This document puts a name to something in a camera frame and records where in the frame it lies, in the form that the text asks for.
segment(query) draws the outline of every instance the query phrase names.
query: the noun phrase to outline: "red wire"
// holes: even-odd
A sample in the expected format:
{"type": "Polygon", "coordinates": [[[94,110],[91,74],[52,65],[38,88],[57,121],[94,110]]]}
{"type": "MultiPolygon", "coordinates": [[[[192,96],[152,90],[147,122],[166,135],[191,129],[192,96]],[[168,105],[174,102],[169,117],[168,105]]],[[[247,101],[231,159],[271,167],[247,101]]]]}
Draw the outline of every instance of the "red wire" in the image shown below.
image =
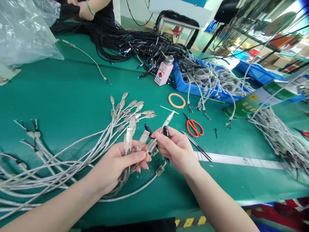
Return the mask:
{"type": "Polygon", "coordinates": [[[30,146],[32,146],[33,148],[35,148],[35,146],[34,146],[32,143],[28,142],[27,140],[23,139],[23,141],[25,141],[25,142],[28,143],[30,146]]]}
{"type": "Polygon", "coordinates": [[[9,158],[9,159],[17,160],[17,159],[13,158],[13,157],[10,156],[10,155],[4,154],[4,153],[0,153],[0,154],[1,154],[2,156],[5,156],[5,157],[9,158]]]}
{"type": "Polygon", "coordinates": [[[34,126],[34,129],[36,129],[36,124],[35,124],[35,121],[34,120],[31,120],[33,126],[34,126]]]}

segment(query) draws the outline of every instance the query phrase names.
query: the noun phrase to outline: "white tape strip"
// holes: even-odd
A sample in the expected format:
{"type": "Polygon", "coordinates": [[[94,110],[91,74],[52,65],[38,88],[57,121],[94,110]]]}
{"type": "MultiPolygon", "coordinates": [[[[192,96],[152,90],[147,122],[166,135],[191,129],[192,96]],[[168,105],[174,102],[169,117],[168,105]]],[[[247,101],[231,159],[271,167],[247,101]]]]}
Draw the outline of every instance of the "white tape strip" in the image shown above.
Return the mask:
{"type": "MultiPolygon", "coordinates": [[[[208,159],[201,152],[195,151],[194,154],[198,160],[209,162],[208,159]]],[[[212,159],[214,163],[235,164],[235,165],[251,166],[257,168],[290,170],[287,165],[277,161],[243,158],[239,156],[221,155],[208,152],[207,155],[209,155],[209,157],[212,159]]]]}

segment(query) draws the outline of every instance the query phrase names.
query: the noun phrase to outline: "orange scissor handle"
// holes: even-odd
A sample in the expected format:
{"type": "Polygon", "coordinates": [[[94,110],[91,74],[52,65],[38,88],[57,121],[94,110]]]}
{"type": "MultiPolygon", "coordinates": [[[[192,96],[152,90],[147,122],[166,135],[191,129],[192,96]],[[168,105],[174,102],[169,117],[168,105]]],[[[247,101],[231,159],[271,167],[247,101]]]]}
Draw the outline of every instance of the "orange scissor handle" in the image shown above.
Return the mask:
{"type": "Polygon", "coordinates": [[[187,130],[188,130],[189,134],[190,134],[191,136],[195,137],[195,138],[197,138],[198,136],[204,134],[204,129],[202,128],[202,126],[201,126],[199,123],[197,123],[196,121],[192,120],[192,119],[187,120],[187,130]],[[198,125],[198,126],[200,127],[201,133],[197,130],[195,124],[198,125]],[[193,131],[195,132],[195,135],[192,134],[191,131],[189,130],[189,125],[190,125],[190,127],[193,129],[193,131]]]}

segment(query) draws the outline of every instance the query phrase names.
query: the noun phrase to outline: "plastic bag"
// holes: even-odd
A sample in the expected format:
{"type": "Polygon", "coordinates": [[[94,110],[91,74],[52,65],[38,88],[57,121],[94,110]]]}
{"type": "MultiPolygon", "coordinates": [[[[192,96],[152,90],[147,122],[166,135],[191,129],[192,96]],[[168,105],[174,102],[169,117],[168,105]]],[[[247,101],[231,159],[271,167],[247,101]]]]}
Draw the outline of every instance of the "plastic bag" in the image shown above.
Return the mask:
{"type": "Polygon", "coordinates": [[[60,17],[61,4],[54,0],[33,0],[48,27],[51,27],[60,17]]]}
{"type": "Polygon", "coordinates": [[[64,59],[46,23],[59,17],[59,3],[5,0],[0,1],[0,9],[0,63],[16,68],[45,58],[64,59]]]}

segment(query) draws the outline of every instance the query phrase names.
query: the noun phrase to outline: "green workbench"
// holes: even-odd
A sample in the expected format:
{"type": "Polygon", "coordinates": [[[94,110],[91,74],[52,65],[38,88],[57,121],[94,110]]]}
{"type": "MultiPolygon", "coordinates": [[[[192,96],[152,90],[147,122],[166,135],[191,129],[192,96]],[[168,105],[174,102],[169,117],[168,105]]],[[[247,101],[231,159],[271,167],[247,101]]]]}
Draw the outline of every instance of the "green workbench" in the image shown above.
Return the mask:
{"type": "MultiPolygon", "coordinates": [[[[100,59],[89,37],[84,35],[58,36],[66,39],[86,51],[101,66],[103,74],[112,83],[107,84],[92,61],[77,49],[61,41],[57,46],[65,60],[45,59],[21,67],[22,71],[13,80],[0,87],[0,150],[18,155],[31,168],[41,165],[33,151],[19,143],[27,138],[24,131],[13,119],[23,120],[30,127],[30,119],[39,119],[39,129],[47,147],[54,153],[87,135],[98,132],[110,122],[110,95],[119,103],[124,92],[129,91],[127,102],[144,101],[145,110],[154,110],[157,117],[144,119],[137,125],[135,139],[139,139],[147,123],[152,130],[160,127],[172,109],[168,96],[176,92],[172,87],[159,87],[154,77],[148,75],[137,79],[144,70],[135,69],[139,62],[115,63],[113,66],[100,59]]],[[[205,54],[195,53],[196,57],[205,54]]],[[[191,95],[195,106],[198,96],[191,95]]],[[[206,152],[265,160],[278,160],[261,132],[244,119],[232,122],[232,130],[225,128],[228,117],[221,111],[225,104],[207,101],[207,120],[203,112],[194,111],[190,117],[199,122],[205,131],[204,136],[196,138],[206,152]],[[218,139],[214,128],[218,130],[218,139]]],[[[308,106],[302,102],[274,107],[276,114],[291,128],[299,127],[309,131],[308,117],[303,110],[308,106]]],[[[183,112],[189,114],[188,107],[174,109],[170,126],[177,130],[186,130],[183,112]]],[[[82,152],[92,148],[96,139],[73,147],[60,158],[76,160],[82,152]]],[[[160,155],[155,156],[149,170],[130,176],[119,196],[133,192],[153,177],[155,170],[163,163],[160,155]]],[[[288,171],[238,166],[221,163],[201,162],[201,165],[217,183],[241,206],[263,202],[278,201],[309,196],[309,188],[296,182],[288,171]]],[[[60,191],[54,191],[39,198],[36,202],[50,199],[60,191]]],[[[95,225],[120,225],[167,217],[181,217],[199,210],[197,201],[185,183],[184,178],[167,165],[162,176],[140,193],[127,199],[98,203],[91,208],[75,225],[85,228],[95,225]]],[[[1,225],[20,214],[14,214],[1,221],[1,225]]]]}

